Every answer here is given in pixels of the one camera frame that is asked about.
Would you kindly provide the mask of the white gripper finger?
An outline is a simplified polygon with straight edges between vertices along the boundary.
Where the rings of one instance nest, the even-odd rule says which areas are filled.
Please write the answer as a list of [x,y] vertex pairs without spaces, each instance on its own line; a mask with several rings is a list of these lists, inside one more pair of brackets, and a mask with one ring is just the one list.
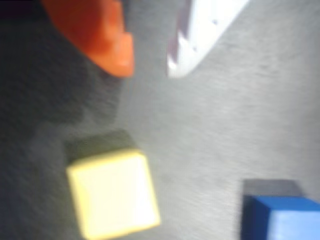
[[168,42],[166,73],[170,78],[190,74],[244,10],[248,0],[187,0],[177,15]]

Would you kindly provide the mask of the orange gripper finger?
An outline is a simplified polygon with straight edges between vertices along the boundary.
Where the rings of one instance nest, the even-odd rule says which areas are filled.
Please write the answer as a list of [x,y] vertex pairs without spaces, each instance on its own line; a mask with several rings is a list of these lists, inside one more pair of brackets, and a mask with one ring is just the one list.
[[134,38],[125,29],[120,0],[43,0],[56,29],[105,72],[116,77],[134,73]]

